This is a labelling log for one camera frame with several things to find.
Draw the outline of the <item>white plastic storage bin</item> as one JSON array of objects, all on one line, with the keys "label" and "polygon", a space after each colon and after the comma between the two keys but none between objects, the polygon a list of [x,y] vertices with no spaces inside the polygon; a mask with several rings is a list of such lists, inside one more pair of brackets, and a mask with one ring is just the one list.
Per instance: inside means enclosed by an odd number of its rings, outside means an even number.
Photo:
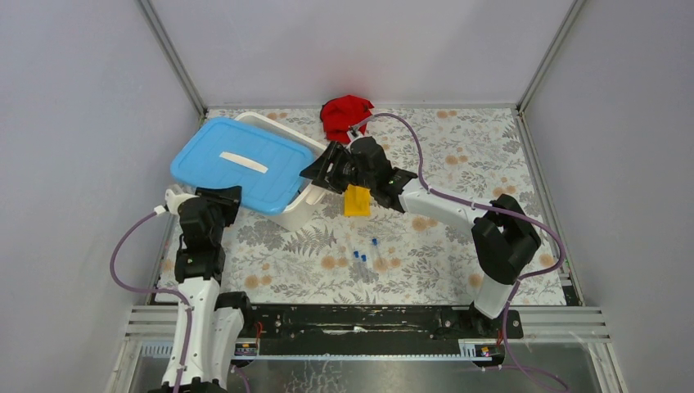
[{"label": "white plastic storage bin", "polygon": [[[327,147],[325,144],[307,135],[252,111],[241,113],[235,120],[297,142],[307,147],[313,153],[314,159],[318,158]],[[287,205],[281,214],[266,215],[266,218],[291,232],[301,229],[311,220],[313,213],[318,209],[318,204],[327,194],[327,190],[312,185],[306,178],[302,178],[302,180],[304,183],[300,192],[295,194],[292,202]]]}]

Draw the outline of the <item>blue plastic bin lid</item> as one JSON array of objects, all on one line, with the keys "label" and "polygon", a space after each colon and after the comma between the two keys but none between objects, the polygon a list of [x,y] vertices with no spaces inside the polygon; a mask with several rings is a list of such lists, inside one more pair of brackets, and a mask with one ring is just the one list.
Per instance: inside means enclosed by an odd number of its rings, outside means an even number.
[{"label": "blue plastic bin lid", "polygon": [[304,187],[300,172],[314,161],[307,146],[226,117],[207,121],[175,156],[170,173],[191,187],[241,187],[241,205],[279,215]]}]

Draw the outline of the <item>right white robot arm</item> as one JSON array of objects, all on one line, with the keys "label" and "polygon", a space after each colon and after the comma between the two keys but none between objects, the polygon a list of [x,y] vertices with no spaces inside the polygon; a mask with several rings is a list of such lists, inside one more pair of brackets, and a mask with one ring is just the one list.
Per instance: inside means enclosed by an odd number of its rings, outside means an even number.
[{"label": "right white robot arm", "polygon": [[417,174],[394,167],[372,137],[358,138],[347,147],[331,142],[300,175],[338,194],[348,186],[363,187],[379,206],[469,231],[484,272],[473,302],[476,309],[469,316],[471,330],[490,337],[502,326],[501,313],[512,289],[542,244],[514,197],[502,194],[485,209],[430,191]]}]

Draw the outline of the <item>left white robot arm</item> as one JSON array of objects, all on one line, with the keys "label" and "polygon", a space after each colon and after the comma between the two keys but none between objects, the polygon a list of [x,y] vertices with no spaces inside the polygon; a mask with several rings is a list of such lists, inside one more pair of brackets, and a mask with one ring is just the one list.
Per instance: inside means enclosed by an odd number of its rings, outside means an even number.
[{"label": "left white robot arm", "polygon": [[174,264],[177,321],[158,392],[225,392],[237,338],[253,328],[248,295],[221,291],[222,237],[235,222],[241,190],[198,187],[193,193],[165,193],[166,208],[178,217],[182,233]]}]

